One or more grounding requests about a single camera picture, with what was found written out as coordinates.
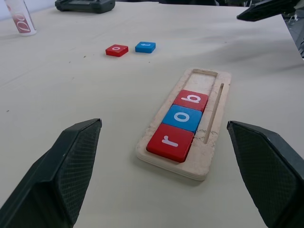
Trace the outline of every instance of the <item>table surface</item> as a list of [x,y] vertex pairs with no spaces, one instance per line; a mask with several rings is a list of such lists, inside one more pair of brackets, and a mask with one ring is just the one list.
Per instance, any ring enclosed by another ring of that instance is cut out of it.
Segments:
[[[37,34],[0,22],[0,205],[60,132],[102,118],[94,171],[75,228],[265,228],[239,173],[228,120],[278,132],[304,157],[304,64],[281,16],[244,8],[118,2],[108,13],[32,14]],[[152,54],[135,53],[140,41]],[[108,57],[112,44],[129,46]],[[207,179],[149,165],[135,146],[184,71],[232,74]]]

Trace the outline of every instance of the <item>black object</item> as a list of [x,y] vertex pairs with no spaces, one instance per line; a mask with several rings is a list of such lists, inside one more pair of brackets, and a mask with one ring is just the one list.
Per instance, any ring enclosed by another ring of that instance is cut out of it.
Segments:
[[57,0],[55,6],[59,11],[105,13],[114,8],[115,0]]
[[214,0],[158,0],[158,2],[161,4],[216,6]]
[[269,228],[304,227],[304,161],[277,133],[229,121],[243,181]]
[[71,228],[89,185],[101,120],[65,129],[0,209],[0,228]]
[[295,11],[295,6],[299,0],[265,0],[253,4],[249,9],[237,16],[239,20],[257,21],[269,18],[282,13]]

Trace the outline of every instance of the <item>red tile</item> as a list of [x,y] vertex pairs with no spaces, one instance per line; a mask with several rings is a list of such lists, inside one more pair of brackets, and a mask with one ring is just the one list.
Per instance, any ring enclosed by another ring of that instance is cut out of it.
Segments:
[[120,57],[129,51],[128,46],[114,44],[105,50],[108,56]]
[[184,162],[193,137],[192,132],[161,124],[150,139],[147,151],[176,162]]
[[204,111],[208,101],[208,95],[195,93],[188,90],[181,90],[175,98],[173,104]]

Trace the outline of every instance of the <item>blue letter tile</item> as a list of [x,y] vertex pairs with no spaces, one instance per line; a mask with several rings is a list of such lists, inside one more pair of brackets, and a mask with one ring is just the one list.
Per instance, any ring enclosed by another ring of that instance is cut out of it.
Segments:
[[195,133],[202,114],[198,110],[172,105],[162,123]]
[[135,52],[152,53],[155,48],[156,48],[156,43],[139,42],[139,44],[136,45],[135,47]]

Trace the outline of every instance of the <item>white letter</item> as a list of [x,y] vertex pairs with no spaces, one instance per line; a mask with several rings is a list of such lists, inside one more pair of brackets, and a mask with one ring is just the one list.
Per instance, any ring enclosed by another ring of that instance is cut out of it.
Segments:
[[[22,28],[22,27],[20,27],[19,24],[23,24],[23,25],[25,25],[27,28]],[[28,26],[25,22],[23,22],[23,21],[18,21],[18,23],[17,23],[17,28],[18,28],[19,30],[23,30],[23,31],[30,32],[29,26]]]
[[18,20],[21,20],[21,21],[25,20],[25,17],[22,13],[16,13],[15,16]]
[[200,101],[200,97],[196,96],[196,95],[188,95],[187,98],[182,97],[181,99],[184,101],[190,101],[190,102],[194,102],[194,103],[198,103]]
[[165,144],[168,144],[168,145],[170,145],[170,146],[178,147],[178,144],[177,144],[177,143],[174,143],[174,142],[171,142],[171,141],[168,140],[168,136],[167,136],[167,135],[165,135],[165,136],[163,137],[163,140],[162,140],[161,142],[163,142],[163,143],[165,143]]
[[[180,119],[179,115],[183,115],[186,118],[185,119]],[[176,113],[174,115],[174,119],[177,120],[177,121],[179,121],[179,122],[187,122],[190,119],[190,116],[187,113]]]

